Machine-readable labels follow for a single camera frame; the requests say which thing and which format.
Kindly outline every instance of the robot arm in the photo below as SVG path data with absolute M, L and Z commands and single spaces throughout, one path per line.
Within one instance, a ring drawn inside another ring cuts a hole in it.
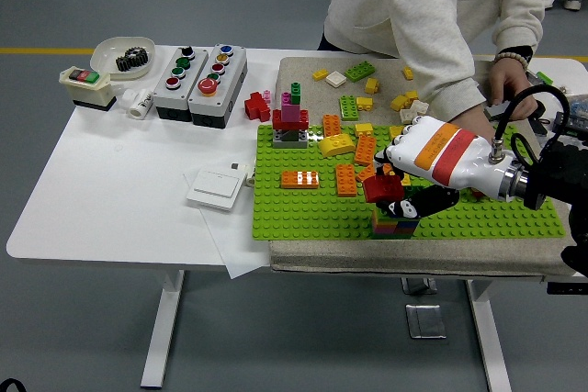
M 538 158 L 528 149 L 525 138 L 518 134 L 511 139 L 512 150 L 503 150 L 502 136 L 516 106 L 527 96 L 540 92 L 549 92 L 560 101 L 564 113 L 562 125 Z M 558 141 L 569 115 L 566 96 L 559 89 L 542 84 L 529 87 L 513 99 L 504 112 L 492 144 L 434 118 L 416 118 L 402 135 L 377 153 L 374 161 L 390 162 L 397 170 L 432 182 L 435 185 L 424 190 L 432 197 L 417 194 L 396 201 L 389 204 L 390 215 L 403 216 L 400 211 L 404 211 L 407 202 L 412 202 L 416 217 L 429 216 L 457 203 L 452 202 L 450 189 L 458 191 L 466 187 L 477 188 L 500 201 L 521 197 L 525 207 L 534 210 L 541 207 L 546 196 L 551 196 L 571 204 L 569 222 L 577 246 L 566 247 L 561 258 L 569 267 L 588 276 L 588 151 Z M 531 162 L 519 153 L 516 141 L 525 145 L 531 154 Z

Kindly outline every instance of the hand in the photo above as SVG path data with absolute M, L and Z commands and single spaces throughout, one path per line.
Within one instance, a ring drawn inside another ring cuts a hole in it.
M 488 142 L 492 142 L 492 138 L 494 137 L 494 128 L 484 115 L 484 110 L 481 105 L 466 110 L 449 122 L 462 129 L 474 132 L 476 135 L 480 135 Z
M 490 69 L 491 104 L 500 105 L 505 99 L 514 98 L 530 85 L 523 65 L 518 60 L 500 59 Z M 511 120 L 525 119 L 536 110 L 537 101 L 530 95 L 516 107 Z

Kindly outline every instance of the gray floor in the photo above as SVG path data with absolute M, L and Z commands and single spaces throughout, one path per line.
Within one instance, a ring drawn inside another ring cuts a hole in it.
M 328 0 L 1 0 L 0 48 L 157 44 L 315 49 Z M 556 2 L 539 54 L 586 56 L 588 6 Z M 472 45 L 492 53 L 488 36 Z M 0 243 L 73 105 L 58 72 L 89 56 L 0 55 Z M 191 273 L 164 390 L 486 390 L 464 285 L 438 281 L 447 340 L 408 336 L 398 279 Z M 29 392 L 139 390 L 160 288 L 147 270 L 15 262 L 0 253 L 0 380 Z M 586 297 L 505 282 L 493 300 L 514 391 L 585 391 Z

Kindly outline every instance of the black cable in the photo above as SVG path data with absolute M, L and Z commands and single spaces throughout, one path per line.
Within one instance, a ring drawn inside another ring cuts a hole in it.
M 523 146 L 525 147 L 526 153 L 531 157 L 532 163 L 529 163 L 526 160 L 526 158 L 521 154 L 521 152 L 518 150 L 518 146 L 516 145 L 517 141 L 521 141 L 521 144 L 523 144 Z M 523 135 L 521 135 L 520 133 L 515 133 L 511 137 L 511 150 L 513 151 L 516 159 L 521 164 L 523 164 L 527 170 L 530 170 L 531 167 L 533 167 L 533 165 L 537 163 L 537 156 L 535 156 L 535 153 L 531 149 L 531 146 L 529 145 L 529 141 L 527 141 L 526 138 Z
M 560 89 L 557 87 L 551 86 L 549 84 L 538 84 L 535 86 L 527 87 L 524 91 L 519 92 L 511 103 L 508 105 L 506 110 L 504 111 L 500 122 L 498 123 L 498 127 L 496 128 L 496 134 L 494 138 L 496 140 L 501 140 L 504 132 L 506 131 L 506 125 L 511 118 L 511 115 L 515 111 L 516 107 L 528 96 L 533 94 L 539 94 L 541 92 L 548 92 L 555 96 L 561 104 L 561 108 L 563 109 L 563 119 L 561 121 L 561 125 L 555 130 L 553 137 L 548 140 L 548 142 L 543 147 L 543 150 L 539 154 L 539 160 L 544 151 L 548 151 L 551 145 L 560 137 L 561 133 L 565 129 L 566 125 L 568 124 L 568 119 L 570 118 L 570 103 L 568 103 L 568 98 L 561 92 Z

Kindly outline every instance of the switch box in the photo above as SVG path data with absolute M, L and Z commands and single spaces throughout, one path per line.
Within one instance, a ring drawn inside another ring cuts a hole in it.
M 224 129 L 247 75 L 245 48 L 216 45 L 202 70 L 198 84 L 208 81 L 207 77 L 210 75 L 220 80 L 216 90 L 212 92 L 214 87 L 210 88 L 210 84 L 206 84 L 206 89 L 195 87 L 188 97 L 192 122 L 197 126 Z
M 157 108 L 159 118 L 192 121 L 187 105 L 188 96 L 194 89 L 209 54 L 206 50 L 193 49 L 194 57 L 190 60 L 187 57 L 189 48 L 178 48 L 174 52 L 172 60 L 153 90 L 153 103 Z

